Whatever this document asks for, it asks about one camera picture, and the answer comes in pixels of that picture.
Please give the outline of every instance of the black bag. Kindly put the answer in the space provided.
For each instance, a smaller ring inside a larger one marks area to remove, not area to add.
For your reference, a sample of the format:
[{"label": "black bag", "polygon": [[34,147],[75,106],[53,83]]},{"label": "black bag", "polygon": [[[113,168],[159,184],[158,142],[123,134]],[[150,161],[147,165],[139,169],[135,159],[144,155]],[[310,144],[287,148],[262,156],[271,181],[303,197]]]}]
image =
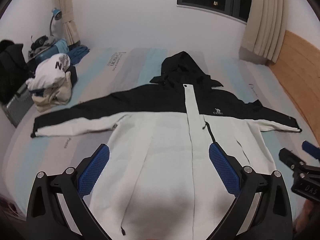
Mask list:
[{"label": "black bag", "polygon": [[22,48],[23,44],[14,44],[12,41],[0,42],[0,102],[2,104],[7,104],[29,78]]}]

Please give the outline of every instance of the jacket sleeve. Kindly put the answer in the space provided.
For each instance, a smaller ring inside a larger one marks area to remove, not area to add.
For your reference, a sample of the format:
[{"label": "jacket sleeve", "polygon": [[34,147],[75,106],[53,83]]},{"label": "jacket sleeve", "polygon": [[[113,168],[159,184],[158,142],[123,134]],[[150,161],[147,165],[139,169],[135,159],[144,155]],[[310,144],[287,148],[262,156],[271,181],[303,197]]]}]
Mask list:
[{"label": "jacket sleeve", "polygon": [[259,126],[260,131],[302,131],[296,119],[264,107],[259,100],[246,104],[244,119],[248,122],[256,123]]},{"label": "jacket sleeve", "polygon": [[131,111],[131,91],[117,92],[35,118],[31,137],[112,130]]}]

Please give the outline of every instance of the curtain tieback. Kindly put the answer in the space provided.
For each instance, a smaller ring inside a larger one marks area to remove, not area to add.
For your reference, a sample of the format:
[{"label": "curtain tieback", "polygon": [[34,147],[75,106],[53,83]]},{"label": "curtain tieback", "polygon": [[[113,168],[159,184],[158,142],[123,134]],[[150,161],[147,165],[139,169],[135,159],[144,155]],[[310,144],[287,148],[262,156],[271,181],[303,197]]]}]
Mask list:
[{"label": "curtain tieback", "polygon": [[73,12],[62,14],[62,22],[67,23],[73,21]]}]

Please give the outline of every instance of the bed sheet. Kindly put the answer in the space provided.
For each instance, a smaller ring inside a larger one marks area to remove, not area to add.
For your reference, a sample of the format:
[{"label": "bed sheet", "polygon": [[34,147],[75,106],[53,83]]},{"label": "bed sheet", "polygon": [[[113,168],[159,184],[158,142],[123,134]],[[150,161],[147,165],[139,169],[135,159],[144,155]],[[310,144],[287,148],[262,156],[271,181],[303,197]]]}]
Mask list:
[{"label": "bed sheet", "polygon": [[[160,75],[163,60],[178,52],[144,48],[92,49],[76,67],[78,82],[73,89],[70,102],[47,112],[147,84],[152,77]],[[304,140],[317,145],[310,128],[268,67],[230,58],[213,58],[196,51],[187,52],[205,73],[224,85],[222,89],[234,93],[245,103],[259,99],[263,106],[297,119],[302,133],[262,133],[276,167],[284,177],[292,215],[295,218],[304,200],[290,191],[293,182],[292,172],[279,161],[278,153],[281,148],[286,147],[308,164],[316,165],[315,159],[301,149]],[[8,191],[24,214],[27,213],[29,195],[39,171],[53,175],[62,173],[67,167],[76,167],[83,158],[91,156],[101,143],[108,144],[111,135],[111,131],[103,131],[75,137],[31,139],[34,118],[38,115],[40,113],[33,106],[23,118],[12,137],[2,167]],[[90,195],[84,197],[87,206],[90,199]]]}]

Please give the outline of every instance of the blue garment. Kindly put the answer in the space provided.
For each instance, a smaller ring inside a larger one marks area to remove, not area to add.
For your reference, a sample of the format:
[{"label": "blue garment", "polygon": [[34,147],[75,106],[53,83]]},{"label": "blue garment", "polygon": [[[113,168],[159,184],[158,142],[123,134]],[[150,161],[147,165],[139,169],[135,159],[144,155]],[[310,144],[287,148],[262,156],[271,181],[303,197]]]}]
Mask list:
[{"label": "blue garment", "polygon": [[71,50],[67,55],[70,57],[71,65],[78,64],[80,60],[89,53],[87,46],[80,45],[73,50]]},{"label": "blue garment", "polygon": [[58,48],[59,53],[67,54],[69,52],[68,44],[66,39],[58,40],[55,43],[55,46]]}]

